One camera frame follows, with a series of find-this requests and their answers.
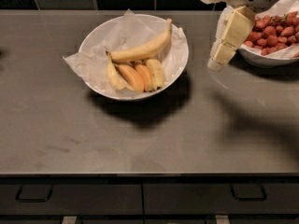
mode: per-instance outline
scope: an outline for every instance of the countertop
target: countertop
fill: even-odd
[[[187,36],[186,70],[161,94],[109,100],[63,61],[124,11],[0,11],[0,175],[296,175],[299,69],[236,55],[206,68],[220,15],[171,17]]]

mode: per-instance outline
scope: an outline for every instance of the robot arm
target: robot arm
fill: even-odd
[[[201,0],[204,3],[225,2],[228,6],[221,13],[216,41],[210,52],[208,68],[220,71],[228,64],[254,26],[255,11],[273,6],[278,0]]]

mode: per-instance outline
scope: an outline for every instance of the black drawer handle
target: black drawer handle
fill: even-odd
[[[48,195],[45,198],[21,198],[22,186],[17,192],[16,201],[19,203],[45,203],[48,201],[53,193],[53,186],[50,186]]]
[[[267,193],[265,192],[262,185],[259,185],[259,187],[260,187],[261,192],[262,192],[262,197],[259,197],[259,198],[241,198],[241,197],[238,197],[235,193],[235,189],[234,189],[233,186],[231,186],[231,192],[232,192],[233,197],[237,201],[240,201],[240,202],[263,202],[267,199]]]

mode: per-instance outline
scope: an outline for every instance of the white bowl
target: white bowl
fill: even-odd
[[[165,27],[166,21],[162,18],[146,15],[146,14],[135,14],[140,20],[142,20],[145,24],[148,25],[149,28],[152,27],[153,31],[163,31]],[[91,47],[96,46],[96,41],[102,41],[103,37],[105,37],[106,33],[113,31],[113,27],[116,26],[119,22],[121,22],[123,16],[117,17],[115,19],[106,21],[96,27],[93,31],[91,31],[88,36],[85,38],[85,40],[82,42],[79,52],[84,52],[86,50],[89,50]],[[178,77],[183,72],[189,56],[189,49],[187,44],[187,39],[185,34],[183,33],[181,28],[177,28],[174,24],[172,25],[172,36],[171,41],[174,41],[174,39],[178,40],[181,39],[181,42],[170,42],[170,45],[167,49],[167,54],[163,55],[162,66],[164,67],[165,76],[166,76],[166,82],[165,86],[160,88],[157,91],[152,92],[126,92],[125,94],[121,94],[119,91],[114,91],[114,89],[111,89],[107,84],[106,86],[103,86],[101,89],[96,89],[92,85],[89,84],[89,82],[85,83],[94,91],[97,93],[100,93],[101,95],[104,95],[110,99],[114,100],[121,100],[121,101],[136,101],[136,100],[142,100],[145,98],[149,98],[157,93],[160,93],[167,89],[171,84],[173,84]],[[101,64],[101,68],[107,69],[107,64],[103,63]],[[107,80],[107,77],[99,77],[99,79]]]
[[[273,58],[268,56],[262,56],[247,49],[245,45],[242,45],[241,48],[238,49],[238,51],[242,55],[245,61],[262,68],[271,68],[271,67],[291,64],[299,61],[299,58],[284,58],[284,57]]]

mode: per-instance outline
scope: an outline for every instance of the yellow banana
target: yellow banana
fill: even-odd
[[[164,31],[152,38],[151,41],[130,49],[111,52],[112,61],[116,63],[126,63],[154,56],[169,43],[171,38],[171,25],[172,20],[167,19]]]
[[[109,52],[107,53],[107,57],[108,57],[107,74],[108,74],[109,82],[112,85],[112,87],[117,88],[118,90],[122,90],[123,88],[133,90],[133,88],[121,78],[120,74],[118,73],[118,71],[116,70],[112,62],[111,55]]]
[[[143,79],[145,92],[153,91],[152,79],[149,68],[142,62],[137,61],[134,62],[134,69],[140,74],[140,76]]]
[[[165,73],[161,63],[156,58],[147,58],[144,60],[145,65],[148,67],[151,79],[152,88],[157,91],[165,83]]]
[[[144,82],[136,70],[127,63],[114,64],[121,76],[133,87],[134,91],[143,92]]]

